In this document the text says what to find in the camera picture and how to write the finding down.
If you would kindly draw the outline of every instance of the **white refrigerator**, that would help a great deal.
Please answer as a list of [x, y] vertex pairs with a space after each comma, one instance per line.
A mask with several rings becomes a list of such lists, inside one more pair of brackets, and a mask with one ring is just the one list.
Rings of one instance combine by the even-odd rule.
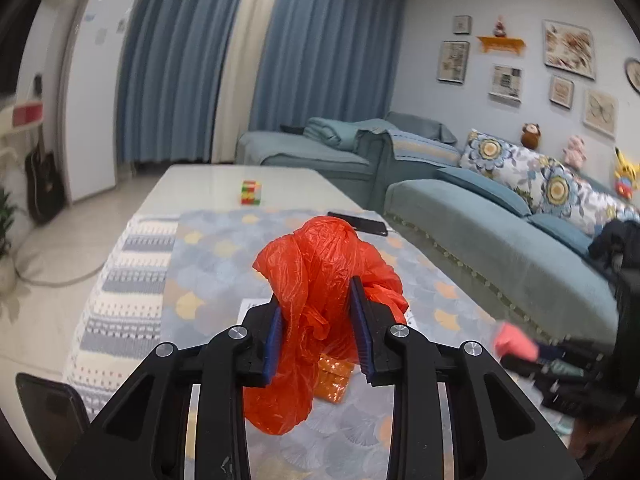
[[136, 0], [87, 0], [66, 48], [60, 132], [66, 196], [73, 203], [116, 185], [116, 99]]

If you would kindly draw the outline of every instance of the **teal blanket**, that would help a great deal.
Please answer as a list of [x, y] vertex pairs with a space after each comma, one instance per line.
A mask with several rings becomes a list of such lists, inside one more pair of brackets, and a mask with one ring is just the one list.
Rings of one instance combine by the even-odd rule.
[[359, 130], [396, 129], [393, 124], [384, 119], [369, 119], [357, 123], [345, 123], [322, 117], [312, 117], [306, 122], [303, 135], [310, 139], [322, 142], [331, 148], [343, 152], [352, 152], [355, 147], [355, 138]]

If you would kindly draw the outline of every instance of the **blue curtain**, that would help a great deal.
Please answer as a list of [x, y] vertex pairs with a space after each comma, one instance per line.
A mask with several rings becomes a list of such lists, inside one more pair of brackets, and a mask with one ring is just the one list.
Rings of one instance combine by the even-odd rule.
[[118, 90], [118, 158], [209, 160], [239, 0], [138, 0]]
[[250, 128], [388, 112], [406, 0], [276, 0]]

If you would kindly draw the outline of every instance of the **colorful cube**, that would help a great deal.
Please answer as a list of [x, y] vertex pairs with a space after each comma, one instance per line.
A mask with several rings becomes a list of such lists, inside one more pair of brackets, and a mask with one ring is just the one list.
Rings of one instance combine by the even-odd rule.
[[260, 205], [262, 195], [262, 185], [256, 180], [245, 180], [242, 182], [242, 192], [240, 193], [240, 203], [243, 205]]

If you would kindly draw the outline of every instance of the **wall shelf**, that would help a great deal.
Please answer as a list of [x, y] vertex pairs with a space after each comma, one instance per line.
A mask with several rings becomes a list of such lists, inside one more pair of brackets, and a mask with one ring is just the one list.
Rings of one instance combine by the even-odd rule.
[[496, 38], [495, 36], [478, 36], [478, 40], [482, 42], [482, 51], [490, 50], [510, 50], [520, 55], [520, 51], [527, 45], [520, 38]]

